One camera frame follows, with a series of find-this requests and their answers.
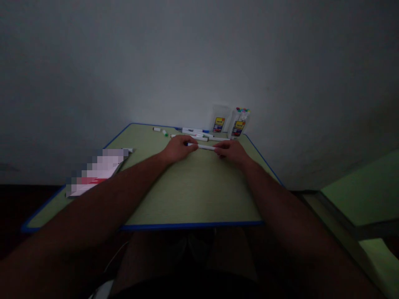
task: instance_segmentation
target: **clear plastic container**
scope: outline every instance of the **clear plastic container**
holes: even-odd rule
[[[226,105],[213,105],[211,124],[209,133],[220,133],[226,129],[227,120],[230,116],[231,108]]]
[[[233,111],[230,124],[227,128],[227,138],[239,138],[248,127],[250,115],[251,111],[249,109],[237,107]]]

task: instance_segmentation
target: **forearm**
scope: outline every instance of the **forearm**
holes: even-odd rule
[[[241,169],[262,218],[287,252],[308,260],[338,247],[313,213],[260,165],[250,161]]]
[[[128,220],[167,167],[157,154],[120,172],[75,199],[30,241],[65,252],[101,244]]]

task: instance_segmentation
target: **white cable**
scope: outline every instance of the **white cable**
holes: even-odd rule
[[[108,265],[105,267],[104,273],[107,272],[109,265],[112,263],[112,261],[114,260],[114,258],[117,256],[117,254],[119,253],[119,251],[120,251],[127,243],[129,243],[129,241],[125,242],[125,243],[118,249],[118,251],[115,253],[115,255],[111,258],[111,260],[109,261]],[[93,294],[89,297],[89,299],[96,299],[97,292],[98,292],[98,290],[99,290],[102,286],[103,286],[103,285],[99,286],[99,287],[93,292]]]
[[[119,253],[119,251],[120,251],[127,243],[129,243],[129,241],[125,242],[125,244],[123,244],[123,245],[118,249],[118,251],[115,253],[115,255],[113,256],[113,258],[111,258],[111,260],[109,261],[108,265],[105,267],[104,272],[107,272],[107,269],[108,269],[109,265],[112,263],[112,261],[114,260],[114,258],[116,257],[116,255]]]

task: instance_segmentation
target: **green table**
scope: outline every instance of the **green table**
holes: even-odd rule
[[[165,148],[170,138],[154,132],[153,127],[131,123],[105,146],[136,149],[121,170]],[[169,134],[181,134],[175,127],[156,127],[165,129]],[[240,142],[248,155],[280,182],[248,136],[241,136]],[[212,146],[217,142],[198,143]],[[36,211],[24,223],[22,232],[39,230],[72,200],[79,200],[66,198],[65,191],[64,186]],[[167,169],[121,229],[155,230],[262,223],[243,174],[228,161],[219,159],[214,152],[198,149]]]

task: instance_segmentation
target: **finger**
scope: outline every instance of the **finger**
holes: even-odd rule
[[[227,156],[227,153],[229,152],[228,149],[222,149],[220,147],[215,148],[215,153],[221,156]]]
[[[213,147],[229,147],[233,142],[233,140],[225,140],[215,144]]]
[[[190,143],[198,144],[198,142],[190,135],[181,135],[181,136],[183,136],[183,138],[182,138],[183,142],[190,142]]]
[[[190,145],[190,146],[186,147],[186,151],[188,153],[195,152],[197,149],[198,149],[198,145],[197,144],[193,144],[193,145]]]

